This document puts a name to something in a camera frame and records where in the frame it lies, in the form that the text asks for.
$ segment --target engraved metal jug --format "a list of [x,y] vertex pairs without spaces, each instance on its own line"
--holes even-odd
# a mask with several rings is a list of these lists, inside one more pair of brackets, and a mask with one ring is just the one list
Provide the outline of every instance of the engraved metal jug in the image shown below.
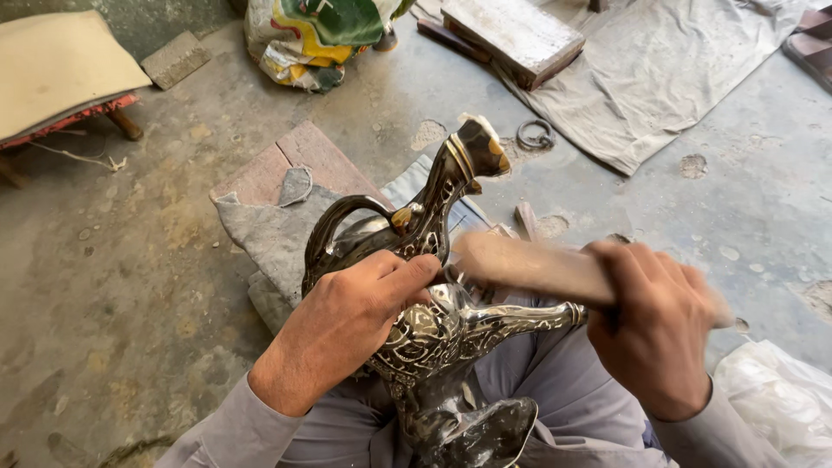
[[[508,172],[499,138],[483,117],[469,117],[439,149],[425,187],[405,207],[391,212],[368,196],[344,197],[319,219],[305,252],[305,296],[326,273],[352,266],[380,249],[405,260],[432,253],[448,259],[448,213],[467,194],[479,194],[475,177]],[[352,212],[363,219],[335,235]],[[475,306],[461,284],[431,286],[431,302],[403,311],[387,341],[367,364],[384,379],[406,441],[411,466],[513,466],[535,419],[531,398],[488,404],[474,362],[510,336],[583,323],[582,306],[563,302],[531,308]]]

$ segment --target plastic bag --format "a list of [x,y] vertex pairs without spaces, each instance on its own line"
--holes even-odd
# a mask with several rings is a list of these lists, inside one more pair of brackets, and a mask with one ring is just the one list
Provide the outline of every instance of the plastic bag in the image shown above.
[[793,467],[832,467],[832,376],[766,340],[720,361],[714,384]]
[[272,80],[327,92],[344,79],[344,62],[378,42],[413,2],[249,0],[245,40]]

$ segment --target wrist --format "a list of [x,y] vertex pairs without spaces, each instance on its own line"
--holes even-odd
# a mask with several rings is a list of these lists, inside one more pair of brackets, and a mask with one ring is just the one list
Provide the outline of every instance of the wrist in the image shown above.
[[298,366],[286,362],[276,340],[251,368],[248,382],[255,396],[284,416],[301,417],[317,401]]
[[657,420],[682,422],[701,413],[711,401],[712,392],[711,378],[703,372],[674,391],[662,391],[639,400]]

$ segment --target hand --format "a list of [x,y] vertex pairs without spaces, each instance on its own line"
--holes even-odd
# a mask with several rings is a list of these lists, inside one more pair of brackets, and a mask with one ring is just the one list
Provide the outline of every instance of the hand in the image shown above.
[[605,267],[618,301],[617,316],[589,316],[604,368],[659,420],[697,415],[711,398],[705,347],[715,320],[702,273],[642,243],[599,241],[583,251]]
[[384,250],[323,275],[255,362],[251,390],[283,415],[306,414],[384,344],[401,311],[430,300],[439,268],[433,255],[405,261]]

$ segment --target lap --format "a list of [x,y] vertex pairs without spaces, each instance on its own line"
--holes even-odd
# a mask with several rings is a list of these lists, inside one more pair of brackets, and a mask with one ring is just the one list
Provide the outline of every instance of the lap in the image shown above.
[[[644,412],[604,370],[585,326],[514,336],[480,359],[475,370],[490,402],[533,398],[538,419],[556,439],[583,436],[644,446]],[[378,375],[349,378],[315,404],[278,466],[370,467],[370,442],[376,434],[384,437],[375,445],[392,440],[379,431],[395,417]]]

